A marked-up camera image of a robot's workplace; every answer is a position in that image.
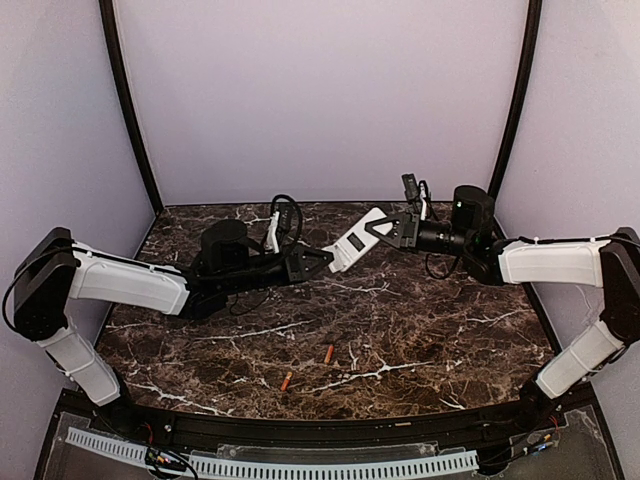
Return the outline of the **white remote control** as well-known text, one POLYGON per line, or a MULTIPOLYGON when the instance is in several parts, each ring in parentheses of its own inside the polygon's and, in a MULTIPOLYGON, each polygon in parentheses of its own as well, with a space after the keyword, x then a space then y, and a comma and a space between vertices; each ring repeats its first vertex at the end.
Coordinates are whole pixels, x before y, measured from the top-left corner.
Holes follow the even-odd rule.
POLYGON ((365 226, 368 222, 385 217, 380 208, 372 208, 336 242, 324 248, 333 255, 333 261, 329 264, 332 273, 346 272, 379 242, 379 238, 368 233, 365 226))

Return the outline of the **orange AA battery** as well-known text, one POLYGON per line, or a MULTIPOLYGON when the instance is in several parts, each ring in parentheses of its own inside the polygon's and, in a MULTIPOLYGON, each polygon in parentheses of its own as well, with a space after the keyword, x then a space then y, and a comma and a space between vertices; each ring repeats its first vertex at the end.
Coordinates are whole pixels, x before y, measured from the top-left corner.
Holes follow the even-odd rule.
POLYGON ((288 388, 288 386, 289 386, 289 384, 290 384, 290 382, 292 380, 292 377, 293 377, 293 372, 291 372, 291 371, 287 372, 287 374, 286 374, 286 376, 285 376, 285 378, 284 378, 284 380, 283 380, 283 382, 281 384, 281 387, 280 387, 280 390, 282 392, 285 392, 287 390, 287 388, 288 388))
POLYGON ((324 364, 329 365, 331 363, 332 357, 334 353, 334 345, 329 345, 327 348, 327 352, 324 358, 324 364))

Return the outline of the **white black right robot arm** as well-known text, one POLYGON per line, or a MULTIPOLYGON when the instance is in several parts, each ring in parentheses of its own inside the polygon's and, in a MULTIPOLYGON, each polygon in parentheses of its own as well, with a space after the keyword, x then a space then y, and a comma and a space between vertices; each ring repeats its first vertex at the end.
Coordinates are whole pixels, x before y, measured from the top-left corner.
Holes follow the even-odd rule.
POLYGON ((633 229, 587 238, 495 239, 495 202, 479 187, 455 189, 446 222, 433 217, 425 183, 406 179, 405 196, 410 211, 369 221, 366 232, 398 250, 450 255, 484 285, 559 283, 602 289, 598 320, 541 368, 524 394, 558 398, 638 342, 639 237, 633 229))

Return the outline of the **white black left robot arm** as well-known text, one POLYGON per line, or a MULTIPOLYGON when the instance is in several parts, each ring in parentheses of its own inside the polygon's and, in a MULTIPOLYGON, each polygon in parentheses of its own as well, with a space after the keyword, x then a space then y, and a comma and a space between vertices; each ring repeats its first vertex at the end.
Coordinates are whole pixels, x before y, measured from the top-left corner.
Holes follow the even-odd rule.
POLYGON ((203 320, 232 295, 305 282, 328 267, 331 252, 293 241, 273 229, 266 244, 245 223, 222 220, 200 237, 187 268, 157 265, 94 250, 56 227, 18 267, 4 294, 3 319, 38 344, 98 407, 125 396, 123 382, 65 314, 70 299, 100 300, 203 320))

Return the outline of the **black front rail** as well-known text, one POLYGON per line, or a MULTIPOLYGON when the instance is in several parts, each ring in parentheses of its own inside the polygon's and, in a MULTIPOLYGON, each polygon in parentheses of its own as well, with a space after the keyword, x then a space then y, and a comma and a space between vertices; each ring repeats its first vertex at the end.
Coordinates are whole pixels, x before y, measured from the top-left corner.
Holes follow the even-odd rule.
POLYGON ((517 401, 457 412, 377 420, 259 420, 192 414, 152 407, 135 439, 177 450, 214 452, 221 445, 358 448, 435 442, 438 446, 491 448, 521 430, 511 422, 517 401))

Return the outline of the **black corner frame post right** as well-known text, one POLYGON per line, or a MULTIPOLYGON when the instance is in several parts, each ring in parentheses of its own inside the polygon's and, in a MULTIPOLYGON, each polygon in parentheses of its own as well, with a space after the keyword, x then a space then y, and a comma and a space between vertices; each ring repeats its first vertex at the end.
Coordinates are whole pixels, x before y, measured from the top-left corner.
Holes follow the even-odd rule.
POLYGON ((506 171, 515 144, 516 135, 528 91, 530 75, 535 58, 535 51, 541 22, 543 0, 530 0, 527 7, 526 22, 521 52, 506 117, 505 127, 498 154, 488 187, 488 194, 496 200, 501 191, 506 171))

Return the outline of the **black corner frame post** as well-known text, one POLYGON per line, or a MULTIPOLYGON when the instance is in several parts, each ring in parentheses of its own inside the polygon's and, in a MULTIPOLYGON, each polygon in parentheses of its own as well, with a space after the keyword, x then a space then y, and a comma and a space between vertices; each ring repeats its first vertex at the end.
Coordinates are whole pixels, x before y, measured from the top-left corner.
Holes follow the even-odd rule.
POLYGON ((158 216, 164 211, 164 204, 152 171, 142 130, 137 118, 136 107, 126 72, 124 52, 119 36, 115 2, 112 0, 99 0, 98 6, 111 73, 127 135, 146 196, 154 215, 158 216))
POLYGON ((543 0, 530 0, 527 7, 526 22, 521 52, 506 117, 505 127, 498 154, 488 187, 488 194, 496 200, 501 191, 506 171, 515 144, 516 135, 528 91, 530 75, 535 58, 535 51, 541 22, 543 0))

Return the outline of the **black corner frame post left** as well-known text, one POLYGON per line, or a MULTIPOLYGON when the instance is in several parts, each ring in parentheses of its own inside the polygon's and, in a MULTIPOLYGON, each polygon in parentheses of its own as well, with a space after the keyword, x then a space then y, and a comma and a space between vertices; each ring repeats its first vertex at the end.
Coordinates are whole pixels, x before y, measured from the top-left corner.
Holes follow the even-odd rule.
POLYGON ((164 211, 164 204, 152 171, 142 130, 137 118, 136 107, 126 72, 124 52, 119 36, 115 2, 112 0, 99 0, 98 6, 111 73, 127 135, 146 196, 154 215, 158 216, 164 211))

